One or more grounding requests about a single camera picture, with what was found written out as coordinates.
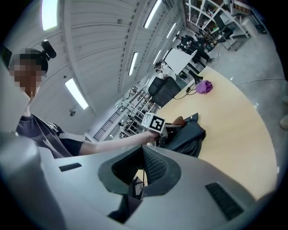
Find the light wood tabletop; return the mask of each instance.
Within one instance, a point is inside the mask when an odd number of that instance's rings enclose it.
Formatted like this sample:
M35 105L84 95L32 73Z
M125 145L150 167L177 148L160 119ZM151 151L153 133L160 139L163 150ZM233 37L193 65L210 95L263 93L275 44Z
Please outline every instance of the light wood tabletop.
M198 123L206 130L199 158L239 182L258 200L276 186L276 156L267 128L252 103L220 73L206 67L198 75L212 82L211 92L172 99L157 115L172 123L178 116L185 119L198 113ZM184 96L188 86L175 98Z

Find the concrete floor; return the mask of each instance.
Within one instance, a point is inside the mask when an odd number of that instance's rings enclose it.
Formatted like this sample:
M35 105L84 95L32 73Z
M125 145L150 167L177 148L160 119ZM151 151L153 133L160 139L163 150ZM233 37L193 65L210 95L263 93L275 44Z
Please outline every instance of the concrete floor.
M279 121L288 114L288 107L282 103L282 97L288 95L288 83L270 35L245 40L236 52L217 44L209 55L219 59L209 66L235 84L259 112L271 136L281 178L287 161L288 131L279 126Z

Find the ceiling light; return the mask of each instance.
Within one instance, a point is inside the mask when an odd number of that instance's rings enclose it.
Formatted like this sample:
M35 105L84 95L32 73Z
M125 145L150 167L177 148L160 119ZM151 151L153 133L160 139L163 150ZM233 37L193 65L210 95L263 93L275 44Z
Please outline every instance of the ceiling light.
M132 63L131 63L130 70L129 70L129 76L132 75L132 72L133 72L133 69L134 69L134 65L135 65L135 62L136 62L137 55L138 55L137 52L135 52L135 53L133 54Z
M83 108L86 109L88 107L88 104L86 103L85 99L81 95L79 89L75 85L74 80L71 78L69 81L65 83L66 87L72 94L72 96L76 99L76 101L79 103L79 105Z
M155 5L153 6L153 8L152 8L152 10L151 10L151 12L150 12L150 14L149 14L149 16L148 16L145 24L144 24L144 28L147 29L147 28L149 27L150 22L151 22L152 18L154 17L154 15L155 15L158 7L160 6L161 2L162 2L162 0L158 0L158 1L155 3Z
M42 26L45 31L57 26L57 3L58 0L42 0Z
M159 52L158 52L158 54L157 54L155 60L153 61L153 64L155 64L155 62L156 62L156 60L157 60L157 58L158 58L158 56L159 56L160 53L161 53L161 50L159 50Z
M169 36L170 36L170 34L171 34L171 32L174 30L174 27L176 26L176 23L174 23L174 25L172 26L172 28L170 29L170 31L169 31L169 33L168 33L168 35L167 35L167 37L166 38L168 38Z
M164 55L164 57L162 58L162 60L164 60L164 58L165 58L166 55L168 54L168 51L169 51L169 50L166 51L166 54Z

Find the white ceiling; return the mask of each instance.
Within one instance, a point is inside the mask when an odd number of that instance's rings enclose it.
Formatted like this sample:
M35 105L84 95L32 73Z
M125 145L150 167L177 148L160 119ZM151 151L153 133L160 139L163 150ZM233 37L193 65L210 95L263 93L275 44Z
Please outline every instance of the white ceiling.
M155 2L58 0L58 25L48 31L42 29L41 1L30 5L4 44L17 53L22 48L42 50L39 43L47 39L57 53L49 61L47 79L31 104L32 112L67 132L84 133L98 114L147 75L160 49L158 59L162 59L182 28L181 0L170 0L173 8L165 5L166 11L161 5L145 29ZM174 22L176 29L166 39ZM138 52L136 68L128 76L134 52ZM87 109L83 110L66 89L64 83L70 78L89 104ZM76 111L73 117L70 109Z

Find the purple cloth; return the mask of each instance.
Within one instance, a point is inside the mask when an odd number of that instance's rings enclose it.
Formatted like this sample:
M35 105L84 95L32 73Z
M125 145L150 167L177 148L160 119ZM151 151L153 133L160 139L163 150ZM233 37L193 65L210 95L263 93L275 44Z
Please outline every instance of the purple cloth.
M213 85L210 81L203 80L198 85L196 85L196 92L198 93L208 93L213 89Z

